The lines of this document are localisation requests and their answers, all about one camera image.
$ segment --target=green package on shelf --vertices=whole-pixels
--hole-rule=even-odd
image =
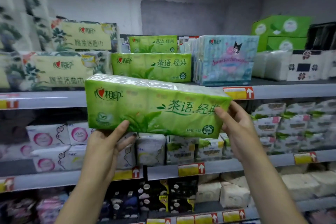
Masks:
[[[130,36],[131,53],[176,53],[177,35]]]
[[[222,121],[214,113],[230,101],[220,89],[96,74],[85,81],[90,128],[218,138]]]
[[[164,82],[191,81],[191,54],[111,54],[114,75]]]

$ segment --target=gray patch on wall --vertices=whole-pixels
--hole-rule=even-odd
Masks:
[[[219,4],[142,0],[142,34],[221,35],[225,14]]]

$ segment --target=person's left hand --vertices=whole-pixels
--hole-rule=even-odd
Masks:
[[[89,187],[107,189],[117,168],[118,154],[129,144],[134,143],[136,134],[117,143],[129,126],[124,120],[111,131],[94,131],[87,143],[81,177],[78,183]]]

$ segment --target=hand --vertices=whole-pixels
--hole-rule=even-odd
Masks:
[[[91,134],[78,183],[88,184],[91,188],[107,189],[117,168],[119,152],[136,139],[135,134],[118,143],[128,126],[129,121],[124,120],[112,133],[96,130]]]
[[[228,112],[216,107],[215,113],[223,120],[222,130],[229,137],[233,154],[240,162],[248,162],[258,154],[266,154],[252,119],[240,105],[231,101]]]

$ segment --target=store shelf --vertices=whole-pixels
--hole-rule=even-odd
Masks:
[[[311,200],[305,200],[300,201],[296,203],[298,208],[302,212],[306,211],[313,211],[313,210],[319,210],[319,209],[326,209],[336,206],[336,197],[324,197],[324,198],[317,198],[317,199],[311,199]],[[170,224],[177,224],[177,221],[179,218],[183,217],[186,218],[188,216],[216,216],[214,218],[217,218],[216,223],[224,223],[223,220],[223,213],[236,213],[236,216],[238,217],[240,211],[243,210],[242,216],[245,218],[243,220],[249,220],[249,219],[257,219],[259,218],[258,211],[255,207],[249,207],[245,209],[224,209],[219,202],[205,202],[195,205],[195,212],[190,215],[190,213],[182,213],[182,214],[173,214],[173,213],[162,213],[162,212],[149,212],[149,219],[165,219],[170,220]]]
[[[254,99],[304,98],[336,96],[336,80],[316,82],[274,82],[252,78]],[[0,93],[0,100],[8,102],[8,109],[45,109],[64,107],[85,107],[83,90]]]
[[[41,189],[51,187],[61,187],[76,185],[79,179],[81,171],[64,171],[64,172],[50,172],[50,173],[38,173],[31,175],[18,175],[0,177],[0,180],[6,180],[7,178],[14,178],[14,188],[11,191],[28,190],[28,189]],[[144,177],[143,168],[139,169],[136,179],[142,179]]]
[[[317,161],[319,162],[336,161],[336,149],[315,151],[315,153],[317,156]],[[272,155],[269,157],[269,159],[271,160],[272,164],[275,167],[295,165],[294,155],[292,153]],[[241,163],[237,159],[225,159],[225,160],[204,162],[204,167],[205,167],[204,174],[217,174],[217,173],[243,170]],[[175,177],[179,177],[178,165],[157,166],[147,168],[148,180],[159,180]]]

